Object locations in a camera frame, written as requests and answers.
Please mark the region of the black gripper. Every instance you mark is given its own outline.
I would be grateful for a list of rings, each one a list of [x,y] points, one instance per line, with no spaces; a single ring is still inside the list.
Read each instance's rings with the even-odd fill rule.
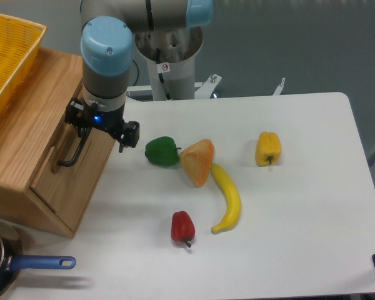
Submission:
[[[140,123],[137,121],[124,122],[124,104],[113,111],[103,111],[97,103],[88,105],[85,100],[73,97],[65,110],[65,122],[72,124],[77,136],[83,138],[89,135],[92,128],[108,133],[119,139],[119,152],[124,148],[135,148],[140,135]]]

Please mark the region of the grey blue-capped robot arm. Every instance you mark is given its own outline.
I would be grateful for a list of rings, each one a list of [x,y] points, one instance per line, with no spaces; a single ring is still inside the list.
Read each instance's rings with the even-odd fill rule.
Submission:
[[[70,100],[65,121],[86,140],[91,129],[133,148],[139,124],[123,119],[129,72],[136,53],[149,64],[153,98],[194,97],[194,58],[212,1],[83,1],[82,99]]]

